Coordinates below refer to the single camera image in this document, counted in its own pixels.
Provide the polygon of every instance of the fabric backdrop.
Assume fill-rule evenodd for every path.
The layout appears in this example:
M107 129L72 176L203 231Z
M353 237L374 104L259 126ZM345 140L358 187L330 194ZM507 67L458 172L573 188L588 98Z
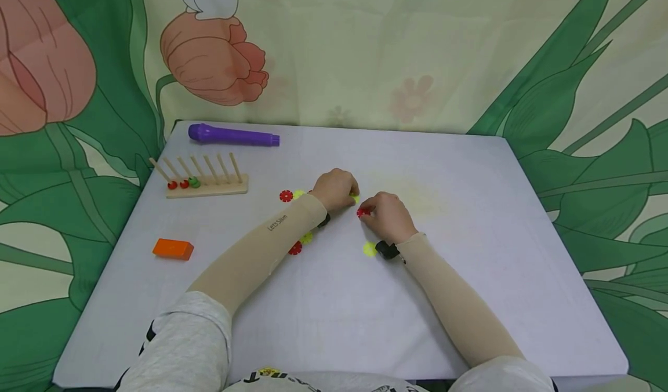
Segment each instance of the fabric backdrop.
M0 389L57 390L148 157L209 119L505 137L629 358L598 390L668 392L667 87L668 0L0 0Z

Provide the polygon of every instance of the arm sleeve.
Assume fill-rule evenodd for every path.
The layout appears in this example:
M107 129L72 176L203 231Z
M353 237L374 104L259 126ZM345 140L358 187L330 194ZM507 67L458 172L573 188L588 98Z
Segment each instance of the arm sleeve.
M524 357L482 298L439 256L423 233L397 244L450 340L471 367L499 356Z
M325 220L319 200L303 194L288 208L244 235L189 287L223 304L230 314L273 272L302 235Z
M231 318L202 292L186 292L152 323L119 391L223 390L230 367Z

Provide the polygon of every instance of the black wristband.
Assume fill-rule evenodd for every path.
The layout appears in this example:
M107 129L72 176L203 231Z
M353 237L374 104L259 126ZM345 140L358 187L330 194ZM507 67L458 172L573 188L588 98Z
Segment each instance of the black wristband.
M318 224L318 228L322 228L322 227L326 226L330 219L332 219L332 217L329 216L329 212L328 212L327 216L325 217L325 220L322 221L320 224Z

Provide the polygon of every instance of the green bead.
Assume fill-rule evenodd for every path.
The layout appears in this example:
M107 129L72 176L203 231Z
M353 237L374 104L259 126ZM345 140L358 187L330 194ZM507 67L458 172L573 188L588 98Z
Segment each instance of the green bead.
M189 177L188 178L188 183L190 187L199 187L199 180L197 180L197 177Z

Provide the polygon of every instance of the pink flower pattern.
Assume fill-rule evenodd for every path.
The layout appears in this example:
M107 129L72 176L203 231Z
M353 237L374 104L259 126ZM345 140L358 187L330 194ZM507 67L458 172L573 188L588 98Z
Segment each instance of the pink flower pattern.
M410 77L404 80L404 84L392 92L392 103L390 104L392 116L403 124L409 124L416 117L422 116L431 101L432 84L434 84L434 78L429 75L420 77L417 86Z

